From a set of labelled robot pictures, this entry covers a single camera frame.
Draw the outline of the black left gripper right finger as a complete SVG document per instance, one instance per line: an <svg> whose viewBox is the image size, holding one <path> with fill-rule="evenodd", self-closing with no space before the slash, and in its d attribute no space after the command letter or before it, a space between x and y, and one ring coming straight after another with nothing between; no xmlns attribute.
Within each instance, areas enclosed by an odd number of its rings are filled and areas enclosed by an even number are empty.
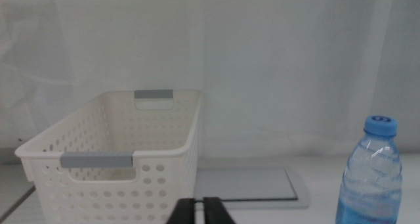
<svg viewBox="0 0 420 224"><path fill-rule="evenodd" d="M236 224L219 197L205 197L203 205L205 224Z"/></svg>

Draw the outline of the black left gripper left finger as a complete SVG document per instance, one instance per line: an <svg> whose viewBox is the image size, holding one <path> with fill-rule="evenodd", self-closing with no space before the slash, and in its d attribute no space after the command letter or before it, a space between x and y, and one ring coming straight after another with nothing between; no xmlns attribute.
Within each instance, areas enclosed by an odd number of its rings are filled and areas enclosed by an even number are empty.
<svg viewBox="0 0 420 224"><path fill-rule="evenodd" d="M195 224L195 200L181 198L177 201L166 224Z"/></svg>

